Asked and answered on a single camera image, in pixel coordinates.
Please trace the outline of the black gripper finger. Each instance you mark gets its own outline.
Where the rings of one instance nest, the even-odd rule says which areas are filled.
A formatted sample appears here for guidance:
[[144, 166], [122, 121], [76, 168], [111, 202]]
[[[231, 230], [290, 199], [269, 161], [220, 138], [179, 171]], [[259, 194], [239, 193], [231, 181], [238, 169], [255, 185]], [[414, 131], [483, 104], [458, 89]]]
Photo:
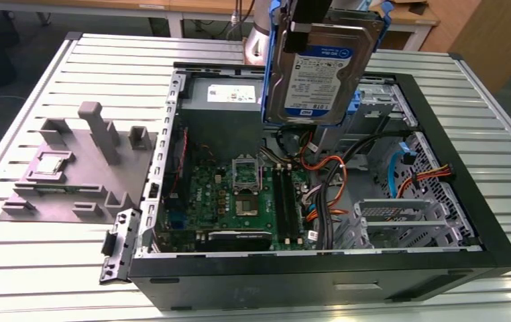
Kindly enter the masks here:
[[306, 50], [313, 25], [322, 23], [331, 1], [299, 0], [286, 2], [287, 27], [285, 36], [286, 53], [301, 53]]

